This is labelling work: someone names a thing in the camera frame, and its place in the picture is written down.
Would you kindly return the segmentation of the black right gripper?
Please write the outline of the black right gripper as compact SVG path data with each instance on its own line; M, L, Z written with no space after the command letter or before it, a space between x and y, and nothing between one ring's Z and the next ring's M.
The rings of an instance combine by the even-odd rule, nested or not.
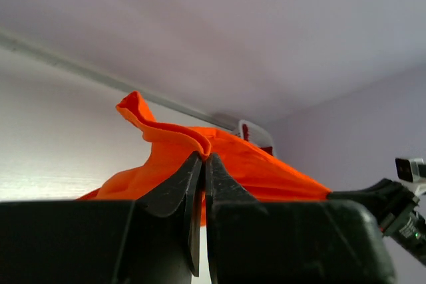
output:
M398 196L403 189L399 182L384 178L362 190L331 192L327 198L357 202L371 213L384 212L379 222L383 237L391 237L425 266L425 218L415 210L419 204L417 196Z

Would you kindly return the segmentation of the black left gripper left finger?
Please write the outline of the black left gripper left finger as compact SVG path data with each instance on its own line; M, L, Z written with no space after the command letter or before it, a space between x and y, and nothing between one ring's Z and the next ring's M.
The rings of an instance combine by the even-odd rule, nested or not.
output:
M190 283L199 274L201 158L137 200L1 204L2 283Z

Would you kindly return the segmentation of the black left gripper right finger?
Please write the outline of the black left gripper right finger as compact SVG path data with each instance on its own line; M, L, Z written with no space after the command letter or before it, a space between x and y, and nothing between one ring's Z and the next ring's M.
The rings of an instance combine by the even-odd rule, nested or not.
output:
M259 202L228 174L206 183L213 283L394 283L375 218L346 200Z

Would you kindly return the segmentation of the orange t shirt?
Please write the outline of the orange t shirt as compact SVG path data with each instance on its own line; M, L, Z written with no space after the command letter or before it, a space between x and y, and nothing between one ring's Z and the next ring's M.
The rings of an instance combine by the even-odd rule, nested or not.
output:
M139 92L124 97L116 110L140 130L150 154L144 164L116 173L82 200L138 199L177 173L192 154L203 161L207 184L219 171L261 202L322 201L331 194L313 178L222 129L156 120Z

